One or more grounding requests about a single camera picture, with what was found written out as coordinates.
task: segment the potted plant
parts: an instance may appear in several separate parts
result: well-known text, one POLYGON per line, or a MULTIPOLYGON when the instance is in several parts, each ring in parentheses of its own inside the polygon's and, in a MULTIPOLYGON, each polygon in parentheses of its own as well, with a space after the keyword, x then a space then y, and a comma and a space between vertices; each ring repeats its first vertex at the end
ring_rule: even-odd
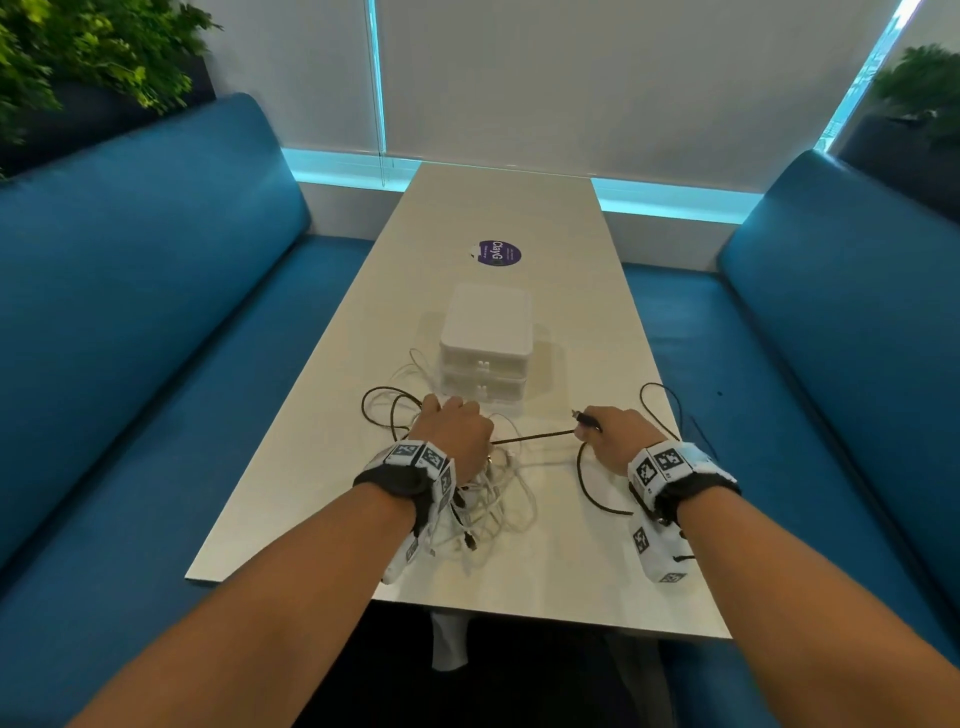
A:
POLYGON ((7 176, 213 99, 200 31, 170 0, 0 0, 7 176))
POLYGON ((871 95, 876 108, 838 157, 960 223, 960 54, 909 48, 871 95))

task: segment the green plant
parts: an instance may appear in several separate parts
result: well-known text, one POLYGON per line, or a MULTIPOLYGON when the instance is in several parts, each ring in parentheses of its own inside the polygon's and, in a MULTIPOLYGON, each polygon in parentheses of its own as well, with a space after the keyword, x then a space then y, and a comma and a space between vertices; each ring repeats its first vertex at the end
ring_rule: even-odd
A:
POLYGON ((16 141, 23 109, 57 109, 52 80, 113 88, 164 112, 191 82, 210 15, 171 0, 0 0, 0 139, 16 141))
POLYGON ((960 145, 960 53, 936 44, 908 48, 896 68, 876 74, 873 93, 931 142, 960 145))

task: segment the white table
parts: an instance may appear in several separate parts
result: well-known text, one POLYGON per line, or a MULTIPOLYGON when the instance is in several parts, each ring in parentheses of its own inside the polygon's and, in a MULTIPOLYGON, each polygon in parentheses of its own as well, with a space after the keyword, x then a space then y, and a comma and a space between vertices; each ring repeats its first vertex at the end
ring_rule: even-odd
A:
MULTIPOLYGON (((535 353, 522 412, 514 417, 522 434, 570 428, 571 408, 588 404, 639 408, 640 385, 660 381, 589 180, 424 164, 187 578, 227 578, 343 493, 372 454, 391 442, 389 432, 361 418, 360 398, 388 383, 409 361, 411 347, 435 362, 444 313, 461 281, 533 294, 535 353), (492 239, 517 246, 521 260, 493 267, 471 257, 474 246, 492 239)), ((399 386, 420 397, 428 391, 415 377, 399 386)), ((648 390, 648 402, 673 425, 656 389, 648 390)), ((509 425, 495 421, 495 437, 510 437, 509 425)), ((594 508, 580 493, 577 448, 572 436, 524 444, 522 472, 539 509, 526 533, 502 534, 474 553, 421 555, 397 583, 380 585, 375 597, 728 638, 699 572, 675 585, 646 579, 628 519, 594 508)), ((585 477, 598 500, 633 509, 625 480, 607 476, 592 461, 585 463, 585 477)), ((510 507, 522 508, 518 496, 511 492, 510 507)))

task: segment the plastic storage box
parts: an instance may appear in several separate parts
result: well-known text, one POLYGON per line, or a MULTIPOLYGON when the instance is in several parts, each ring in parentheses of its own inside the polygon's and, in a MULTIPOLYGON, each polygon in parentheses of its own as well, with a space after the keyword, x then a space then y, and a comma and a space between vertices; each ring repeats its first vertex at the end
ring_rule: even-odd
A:
POLYGON ((460 283, 440 334, 440 389, 478 401, 520 401, 534 352, 533 297, 460 283))

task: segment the blue sofa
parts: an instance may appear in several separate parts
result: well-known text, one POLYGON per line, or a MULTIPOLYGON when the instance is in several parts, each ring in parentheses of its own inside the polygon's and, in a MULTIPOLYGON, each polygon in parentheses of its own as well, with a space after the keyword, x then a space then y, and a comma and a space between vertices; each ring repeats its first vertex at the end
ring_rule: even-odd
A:
MULTIPOLYGON (((0 187, 0 726, 62 725, 206 593, 183 574, 370 249, 308 222, 243 95, 0 187)), ((810 153, 720 276, 624 268, 747 497, 954 663, 958 263, 810 153)), ((732 644, 661 655, 684 728, 775 724, 732 644)))

